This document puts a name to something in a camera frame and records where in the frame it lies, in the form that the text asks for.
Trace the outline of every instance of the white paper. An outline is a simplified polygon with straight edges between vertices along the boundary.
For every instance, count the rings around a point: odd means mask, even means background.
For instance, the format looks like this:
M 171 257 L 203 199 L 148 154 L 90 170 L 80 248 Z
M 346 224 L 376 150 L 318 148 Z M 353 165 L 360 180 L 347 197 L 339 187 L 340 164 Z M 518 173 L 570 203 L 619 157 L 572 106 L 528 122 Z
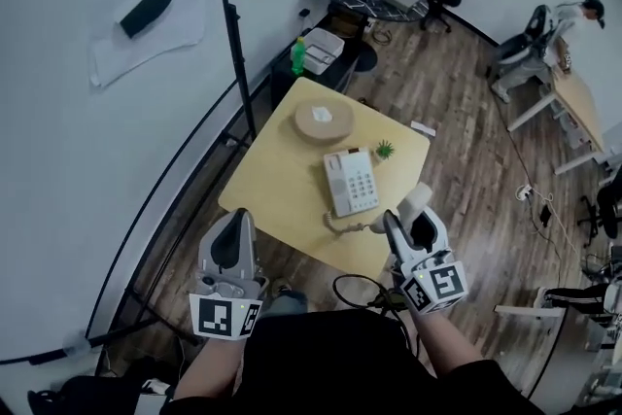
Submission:
M 430 128 L 429 126 L 425 126 L 424 124 L 419 123 L 418 121 L 411 121 L 410 127 L 413 130 L 420 131 L 422 133 L 425 133 L 426 135 L 430 135 L 431 137 L 436 136 L 436 130 L 434 130 L 433 128 Z
M 87 0 L 89 78 L 106 86 L 121 75 L 157 55 L 198 44 L 205 35 L 207 0 L 171 0 L 150 26 L 133 39 L 115 22 L 115 15 L 128 0 Z
M 332 114 L 324 106 L 315 108 L 311 107 L 311 113 L 313 113 L 313 119 L 322 123 L 328 123 L 332 121 Z

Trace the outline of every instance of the desk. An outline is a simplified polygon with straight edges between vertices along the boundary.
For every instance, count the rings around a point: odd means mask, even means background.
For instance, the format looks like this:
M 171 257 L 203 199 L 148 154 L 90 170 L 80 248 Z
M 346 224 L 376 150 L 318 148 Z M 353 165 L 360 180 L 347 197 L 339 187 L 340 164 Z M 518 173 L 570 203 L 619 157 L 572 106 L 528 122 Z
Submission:
M 354 112 L 353 134 L 333 146 L 313 146 L 295 132 L 292 115 L 298 103 L 329 97 L 347 102 Z M 259 230 L 319 261 L 376 279 L 390 252 L 387 238 L 369 230 L 336 236 L 323 215 L 332 207 L 324 170 L 325 154 L 353 147 L 392 142 L 396 153 L 374 167 L 380 206 L 343 219 L 338 227 L 369 224 L 386 209 L 395 209 L 415 188 L 430 141 L 410 128 L 349 97 L 300 78 L 253 142 L 219 198 L 227 211 L 248 209 Z
M 566 164 L 558 166 L 555 169 L 555 174 L 561 175 L 562 173 L 572 170 L 579 164 L 593 159 L 598 153 L 604 153 L 605 140 L 601 132 L 601 124 L 596 112 L 592 92 L 590 88 L 585 85 L 585 82 L 581 80 L 581 77 L 579 77 L 575 71 L 572 71 L 569 75 L 565 75 L 559 68 L 553 69 L 552 76 L 553 86 L 551 92 L 542 97 L 534 106 L 514 120 L 507 130 L 510 132 L 514 131 L 544 108 L 548 107 L 551 102 L 556 99 L 559 100 L 572 118 L 585 130 L 595 150 L 592 153 L 577 157 Z
M 345 7 L 350 11 L 363 15 L 359 23 L 359 31 L 355 40 L 360 49 L 357 71 L 369 71 L 378 62 L 378 55 L 370 44 L 363 41 L 364 28 L 370 17 L 393 22 L 414 22 L 424 18 L 428 14 L 430 6 L 427 0 L 420 0 L 410 11 L 401 11 L 397 7 L 387 4 L 384 0 L 330 0 L 333 4 Z
M 553 348 L 532 386 L 528 399 L 544 413 L 566 413 L 575 404 L 593 372 L 596 351 L 585 349 L 590 341 L 589 318 L 574 308 L 520 308 L 497 306 L 497 313 L 555 319 Z

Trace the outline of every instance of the black shirt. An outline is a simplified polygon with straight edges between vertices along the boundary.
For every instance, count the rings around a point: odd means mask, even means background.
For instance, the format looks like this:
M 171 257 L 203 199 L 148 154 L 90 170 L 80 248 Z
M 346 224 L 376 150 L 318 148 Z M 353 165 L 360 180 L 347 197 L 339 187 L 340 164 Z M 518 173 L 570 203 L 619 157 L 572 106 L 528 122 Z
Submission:
M 284 404 L 290 401 L 295 404 Z M 347 403 L 369 411 L 408 413 L 541 413 L 482 361 L 435 379 L 408 352 L 396 321 L 364 310 L 264 318 L 244 351 L 242 383 L 232 398 L 185 398 L 161 415 L 214 413 L 251 404 L 326 410 Z

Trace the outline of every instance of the green plant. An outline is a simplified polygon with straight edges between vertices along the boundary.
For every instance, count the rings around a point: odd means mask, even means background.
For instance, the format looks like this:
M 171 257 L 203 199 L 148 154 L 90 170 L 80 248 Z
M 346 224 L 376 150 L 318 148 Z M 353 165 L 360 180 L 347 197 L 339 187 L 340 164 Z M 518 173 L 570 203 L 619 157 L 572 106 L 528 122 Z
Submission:
M 395 151 L 396 148 L 393 147 L 393 144 L 391 142 L 387 142 L 386 140 L 383 140 L 376 148 L 376 153 L 381 159 L 389 159 Z

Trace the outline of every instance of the white container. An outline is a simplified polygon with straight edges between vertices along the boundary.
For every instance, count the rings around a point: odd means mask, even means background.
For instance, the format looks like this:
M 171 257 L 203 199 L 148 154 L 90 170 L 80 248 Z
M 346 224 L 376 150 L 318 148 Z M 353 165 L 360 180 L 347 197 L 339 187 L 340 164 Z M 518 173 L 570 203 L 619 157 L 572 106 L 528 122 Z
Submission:
M 304 37 L 304 69 L 315 75 L 322 75 L 343 52 L 344 41 L 322 28 L 313 28 Z M 294 47 L 290 59 L 294 59 Z

